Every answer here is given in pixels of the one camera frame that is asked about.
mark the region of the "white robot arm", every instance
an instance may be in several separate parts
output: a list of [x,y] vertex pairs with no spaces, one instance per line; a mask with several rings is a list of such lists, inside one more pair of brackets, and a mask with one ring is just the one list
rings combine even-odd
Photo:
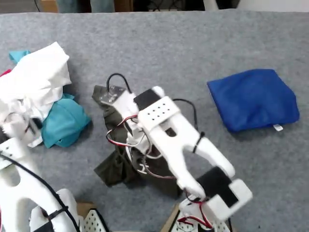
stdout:
[[[133,145],[144,155],[149,153],[150,145],[154,145],[166,159],[181,189],[199,199],[208,198],[203,204],[203,212],[208,218],[227,220],[252,198],[242,180],[231,180],[235,175],[232,164],[188,122],[162,88],[154,87],[136,96],[129,88],[109,87],[108,80],[100,101],[113,106],[122,118],[137,115],[135,121],[126,121],[127,145]],[[200,155],[214,168],[195,180],[186,167],[184,150]],[[180,209],[184,214],[200,213],[188,199],[180,204]]]
[[[5,104],[0,100],[1,109]],[[0,209],[1,222],[7,232],[75,232],[79,228],[77,203],[68,189],[57,193],[40,178],[40,172],[30,157],[26,144],[40,134],[27,115],[0,113],[0,125],[11,139],[0,144]],[[11,173],[16,169],[20,178],[16,185]],[[26,199],[38,206],[32,210],[30,224],[26,218]]]

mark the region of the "white cloth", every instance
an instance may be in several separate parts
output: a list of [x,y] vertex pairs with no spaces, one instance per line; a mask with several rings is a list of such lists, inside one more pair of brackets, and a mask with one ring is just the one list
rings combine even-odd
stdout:
[[[62,97],[62,87],[71,84],[69,56],[55,42],[23,57],[15,68],[0,77],[0,125],[11,112],[47,118],[53,103]],[[36,146],[42,138],[30,146]]]

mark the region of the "blue folded cloth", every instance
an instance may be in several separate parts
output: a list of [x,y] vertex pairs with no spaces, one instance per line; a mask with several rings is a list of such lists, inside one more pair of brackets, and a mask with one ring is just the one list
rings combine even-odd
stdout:
[[73,98],[72,95],[63,94],[62,99],[53,104],[44,120],[41,134],[47,148],[54,144],[61,147],[71,146],[90,122],[82,106]]
[[255,69],[207,83],[229,131],[299,120],[296,96],[272,69]]
[[23,50],[23,51],[11,51],[9,52],[9,58],[11,61],[13,61],[15,64],[17,64],[22,57],[30,54],[29,50]]

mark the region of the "red cloth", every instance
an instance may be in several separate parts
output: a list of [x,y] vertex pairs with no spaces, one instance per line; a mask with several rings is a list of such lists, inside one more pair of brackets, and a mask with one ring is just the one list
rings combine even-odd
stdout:
[[8,73],[10,73],[12,70],[11,69],[8,69],[7,71],[5,71],[4,73],[2,73],[1,75],[0,75],[0,77],[2,77],[3,75],[5,75],[5,74],[8,74]]

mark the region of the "table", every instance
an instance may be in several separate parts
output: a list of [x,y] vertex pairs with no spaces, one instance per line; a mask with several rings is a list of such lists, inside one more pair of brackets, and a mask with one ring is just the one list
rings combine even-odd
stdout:
[[[69,188],[76,199],[93,201],[112,230],[157,232],[173,200],[151,186],[106,187],[93,169],[113,150],[105,139],[102,111],[91,99],[95,84],[124,74],[137,94],[160,85],[172,98],[197,107],[199,127],[234,164],[254,199],[232,218],[238,231],[309,231],[309,14],[160,12],[114,14],[0,15],[0,70],[13,67],[10,50],[38,50],[54,41],[70,56],[72,85],[93,120],[69,148],[32,149],[42,176],[56,190]],[[273,68],[295,92],[299,122],[230,134],[206,87],[208,80],[254,68]],[[113,80],[121,85],[121,80]],[[191,107],[181,105],[192,120]],[[210,166],[187,154],[194,176]]]

